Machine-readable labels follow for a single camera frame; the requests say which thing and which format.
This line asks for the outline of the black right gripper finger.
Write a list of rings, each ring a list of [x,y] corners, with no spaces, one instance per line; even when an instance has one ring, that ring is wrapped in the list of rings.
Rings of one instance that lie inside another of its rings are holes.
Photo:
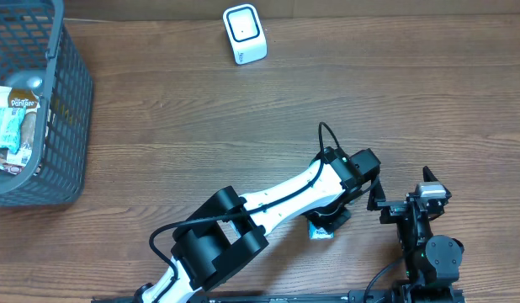
[[[437,182],[438,181],[438,179],[435,177],[435,175],[432,173],[432,171],[430,170],[430,168],[428,166],[425,166],[422,169],[422,173],[423,173],[423,180],[425,182]],[[445,189],[446,197],[448,199],[450,199],[452,197],[451,192],[446,187],[443,187],[443,188]]]
[[[381,210],[386,203],[385,192],[381,186],[380,180],[376,178],[369,187],[369,198],[367,210]]]

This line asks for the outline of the teal small carton box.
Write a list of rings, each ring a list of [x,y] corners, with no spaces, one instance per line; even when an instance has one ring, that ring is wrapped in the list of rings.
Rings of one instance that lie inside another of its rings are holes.
[[[328,240],[335,236],[333,232],[328,232],[324,228],[316,227],[310,221],[308,222],[308,234],[311,240]]]

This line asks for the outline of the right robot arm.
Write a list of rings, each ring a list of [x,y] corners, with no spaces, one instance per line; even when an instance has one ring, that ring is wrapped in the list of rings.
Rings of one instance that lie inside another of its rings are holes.
[[[422,169],[423,181],[403,200],[389,201],[378,178],[369,191],[367,209],[380,212],[382,224],[395,224],[402,256],[384,267],[367,285],[363,301],[371,301],[375,282],[403,262],[406,279],[394,282],[378,302],[464,302],[462,290],[453,283],[459,280],[464,245],[456,238],[432,233],[431,222],[444,214],[452,197],[429,167]]]

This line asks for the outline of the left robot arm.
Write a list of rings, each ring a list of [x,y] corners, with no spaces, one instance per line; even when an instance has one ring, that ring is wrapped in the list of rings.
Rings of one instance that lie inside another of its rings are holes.
[[[369,150],[349,156],[323,148],[298,176],[270,189],[238,194],[227,186],[213,194],[187,220],[162,226],[175,241],[168,266],[155,284],[145,284],[135,302],[186,302],[211,291],[241,271],[265,247],[278,226],[303,215],[316,228],[334,232],[350,217],[346,205],[377,184],[380,161]]]

